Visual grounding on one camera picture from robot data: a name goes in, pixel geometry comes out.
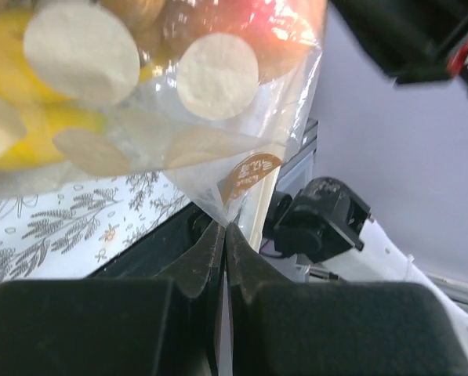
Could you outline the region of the yellow fake banana bunch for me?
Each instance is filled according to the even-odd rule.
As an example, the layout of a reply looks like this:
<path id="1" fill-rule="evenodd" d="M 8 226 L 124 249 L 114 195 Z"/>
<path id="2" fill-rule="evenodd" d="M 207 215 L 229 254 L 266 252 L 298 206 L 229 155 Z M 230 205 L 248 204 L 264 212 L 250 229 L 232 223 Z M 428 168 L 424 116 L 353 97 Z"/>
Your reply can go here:
<path id="1" fill-rule="evenodd" d="M 53 137 L 69 128 L 101 134 L 104 116 L 68 102 L 41 82 L 23 52 L 23 36 L 33 12 L 17 7 L 0 13 L 0 99 L 10 104 L 27 134 L 0 154 L 0 171 L 51 165 L 64 160 Z"/>

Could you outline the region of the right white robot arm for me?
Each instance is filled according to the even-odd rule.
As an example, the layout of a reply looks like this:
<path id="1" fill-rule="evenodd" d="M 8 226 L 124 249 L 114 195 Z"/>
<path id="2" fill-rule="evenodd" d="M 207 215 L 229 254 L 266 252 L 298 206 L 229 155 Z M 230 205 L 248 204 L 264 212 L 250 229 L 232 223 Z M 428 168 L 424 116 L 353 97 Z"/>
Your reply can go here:
<path id="1" fill-rule="evenodd" d="M 399 85 L 461 78 L 468 88 L 468 1 L 336 1 L 363 51 Z M 405 256 L 345 183 L 312 180 L 276 193 L 264 236 L 284 257 L 306 255 L 348 281 L 416 282 L 435 293 L 468 341 L 468 313 Z"/>

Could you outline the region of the clear polka dot zip bag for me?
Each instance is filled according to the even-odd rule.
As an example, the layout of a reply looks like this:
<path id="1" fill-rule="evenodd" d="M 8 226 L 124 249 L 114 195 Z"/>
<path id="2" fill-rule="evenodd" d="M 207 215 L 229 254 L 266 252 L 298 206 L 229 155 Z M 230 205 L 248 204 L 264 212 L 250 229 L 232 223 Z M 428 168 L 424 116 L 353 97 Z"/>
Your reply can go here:
<path id="1" fill-rule="evenodd" d="M 106 121 L 101 134 L 58 132 L 53 144 L 63 161 L 0 171 L 0 199 L 162 172 L 213 219 L 237 223 L 258 245 L 278 170 L 303 137 L 327 11 L 320 45 L 263 84 L 253 48 L 226 33 L 195 40 L 166 65 L 143 67 L 129 29 L 98 2 L 0 1 L 0 13 L 33 12 L 23 52 L 38 79 Z M 0 99 L 0 154 L 26 134 Z"/>

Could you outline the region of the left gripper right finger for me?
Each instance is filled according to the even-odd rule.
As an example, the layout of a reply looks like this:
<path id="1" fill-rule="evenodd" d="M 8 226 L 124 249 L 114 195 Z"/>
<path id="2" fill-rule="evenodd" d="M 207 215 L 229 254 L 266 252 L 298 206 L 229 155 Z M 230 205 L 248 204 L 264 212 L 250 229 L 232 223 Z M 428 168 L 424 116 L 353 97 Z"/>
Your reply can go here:
<path id="1" fill-rule="evenodd" d="M 414 283 L 296 283 L 225 232 L 236 375 L 468 375 L 436 296 Z"/>

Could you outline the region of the fake peach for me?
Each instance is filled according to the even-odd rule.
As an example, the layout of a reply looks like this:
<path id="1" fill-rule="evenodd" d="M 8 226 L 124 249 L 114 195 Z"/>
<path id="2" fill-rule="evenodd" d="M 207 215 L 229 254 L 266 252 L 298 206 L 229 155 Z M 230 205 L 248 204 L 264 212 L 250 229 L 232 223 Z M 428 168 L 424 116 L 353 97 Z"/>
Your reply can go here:
<path id="1" fill-rule="evenodd" d="M 242 31 L 253 48 L 259 81 L 273 81 L 295 69 L 320 45 L 326 1 L 252 1 Z"/>

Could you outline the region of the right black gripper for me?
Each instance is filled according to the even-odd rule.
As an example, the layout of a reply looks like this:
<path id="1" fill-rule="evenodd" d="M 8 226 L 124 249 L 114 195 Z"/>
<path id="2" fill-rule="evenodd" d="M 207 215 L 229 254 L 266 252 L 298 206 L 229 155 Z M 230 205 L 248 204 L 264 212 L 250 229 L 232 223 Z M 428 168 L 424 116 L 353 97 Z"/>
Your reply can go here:
<path id="1" fill-rule="evenodd" d="M 468 1 L 332 5 L 363 51 L 397 84 L 461 78 L 468 90 Z"/>

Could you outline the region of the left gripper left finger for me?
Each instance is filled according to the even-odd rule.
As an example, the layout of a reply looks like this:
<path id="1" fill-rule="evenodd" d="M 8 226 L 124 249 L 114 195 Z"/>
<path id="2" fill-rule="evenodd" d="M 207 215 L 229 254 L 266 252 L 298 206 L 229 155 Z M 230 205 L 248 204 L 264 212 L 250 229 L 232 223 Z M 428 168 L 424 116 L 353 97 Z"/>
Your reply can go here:
<path id="1" fill-rule="evenodd" d="M 0 375 L 215 375 L 223 230 L 156 277 L 0 284 Z"/>

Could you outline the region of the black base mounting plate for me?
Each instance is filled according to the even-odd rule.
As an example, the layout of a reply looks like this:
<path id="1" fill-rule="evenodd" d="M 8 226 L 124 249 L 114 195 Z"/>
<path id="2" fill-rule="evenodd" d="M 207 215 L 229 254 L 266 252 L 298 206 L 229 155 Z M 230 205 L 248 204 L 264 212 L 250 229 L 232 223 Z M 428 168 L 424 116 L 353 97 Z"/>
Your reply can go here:
<path id="1" fill-rule="evenodd" d="M 238 246 L 245 260 L 261 257 L 235 224 L 221 226 L 195 204 L 137 240 L 86 280 L 103 284 L 182 284 L 201 289 L 223 278 L 227 254 Z"/>

